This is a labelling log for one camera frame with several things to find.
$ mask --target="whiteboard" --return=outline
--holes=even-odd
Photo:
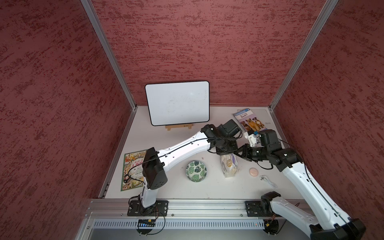
[[[154,126],[209,121],[209,83],[160,83],[145,86]]]

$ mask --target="bowl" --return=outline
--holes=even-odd
[[[207,167],[200,161],[192,161],[188,163],[185,169],[188,179],[193,182],[201,182],[207,176]]]

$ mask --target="vent grill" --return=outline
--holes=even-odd
[[[93,228],[136,229],[138,219],[95,219]],[[155,227],[140,229],[161,229],[164,219],[157,219]],[[260,219],[166,219],[164,229],[264,229]]]

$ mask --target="snack package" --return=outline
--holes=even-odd
[[[220,156],[224,177],[233,177],[237,173],[237,160],[233,153]]]

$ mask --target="book cover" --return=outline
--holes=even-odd
[[[147,150],[142,150],[138,152],[131,152],[124,154],[124,161],[123,161],[123,169],[122,169],[122,180],[121,180],[121,190],[125,191],[132,188],[142,187],[144,184],[142,182],[133,180],[128,177],[128,171],[134,167],[130,172],[129,175],[135,179],[139,179],[141,181],[144,181],[143,176],[143,167],[142,163],[144,161],[144,157]]]
[[[235,113],[234,117],[246,132],[250,130],[253,132],[258,132],[266,129],[264,124],[257,119],[256,115],[249,108]]]

